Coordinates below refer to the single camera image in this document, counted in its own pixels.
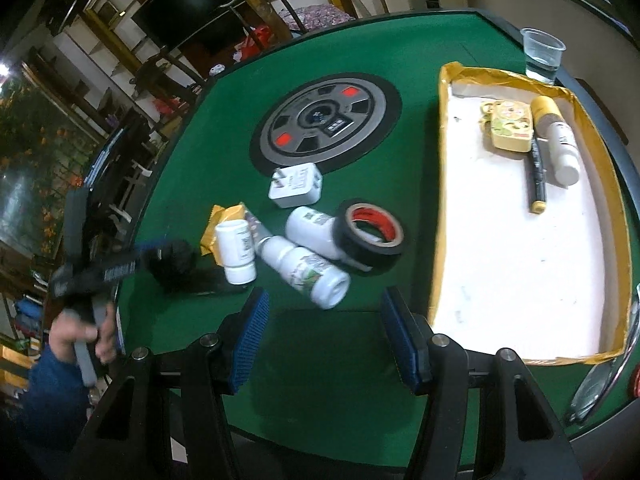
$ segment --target human hand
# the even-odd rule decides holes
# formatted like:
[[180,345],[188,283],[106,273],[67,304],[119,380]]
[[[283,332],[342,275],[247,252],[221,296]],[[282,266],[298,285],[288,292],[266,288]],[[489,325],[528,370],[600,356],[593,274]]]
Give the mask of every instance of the human hand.
[[116,310],[113,303],[107,304],[107,316],[103,324],[97,328],[62,312],[51,325],[49,347],[58,361],[75,363],[74,343],[87,343],[98,339],[95,344],[95,355],[100,362],[108,364],[116,357]]

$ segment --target white power adapter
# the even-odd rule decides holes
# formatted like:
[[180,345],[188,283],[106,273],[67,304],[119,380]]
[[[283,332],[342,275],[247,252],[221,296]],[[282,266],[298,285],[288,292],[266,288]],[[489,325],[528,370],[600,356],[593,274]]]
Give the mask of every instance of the white power adapter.
[[312,162],[278,168],[271,177],[269,198],[279,207],[315,204],[322,192],[322,174]]

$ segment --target roll of black tape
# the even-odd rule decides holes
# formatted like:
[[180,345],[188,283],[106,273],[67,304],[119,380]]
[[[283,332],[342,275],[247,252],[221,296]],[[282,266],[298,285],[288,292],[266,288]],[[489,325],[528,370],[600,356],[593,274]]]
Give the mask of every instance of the roll of black tape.
[[[364,222],[376,228],[380,237],[358,227]],[[404,249],[400,222],[386,209],[361,198],[345,200],[338,206],[334,222],[334,243],[357,262],[374,267],[390,267]]]

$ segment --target person's arm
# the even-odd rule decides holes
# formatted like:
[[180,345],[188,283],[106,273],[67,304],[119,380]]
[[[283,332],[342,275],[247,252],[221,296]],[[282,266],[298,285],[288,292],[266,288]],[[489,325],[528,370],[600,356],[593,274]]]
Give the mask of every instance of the person's arm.
[[107,307],[102,326],[83,323],[62,313],[53,322],[49,345],[29,374],[29,389],[22,396],[17,420],[21,439],[32,444],[70,451],[86,424],[88,389],[76,365],[75,341],[94,341],[103,363],[115,358],[115,310]]

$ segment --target yellow cap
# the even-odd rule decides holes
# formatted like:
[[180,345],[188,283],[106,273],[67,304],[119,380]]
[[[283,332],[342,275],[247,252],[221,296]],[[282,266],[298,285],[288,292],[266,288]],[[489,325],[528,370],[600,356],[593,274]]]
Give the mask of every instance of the yellow cap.
[[536,215],[543,213],[546,209],[546,202],[542,202],[542,200],[536,200],[533,204],[531,204],[530,211]]
[[537,123],[547,114],[555,114],[564,120],[560,110],[558,109],[558,105],[556,105],[556,102],[551,97],[547,97],[545,95],[538,96],[533,99],[530,106],[534,123]]

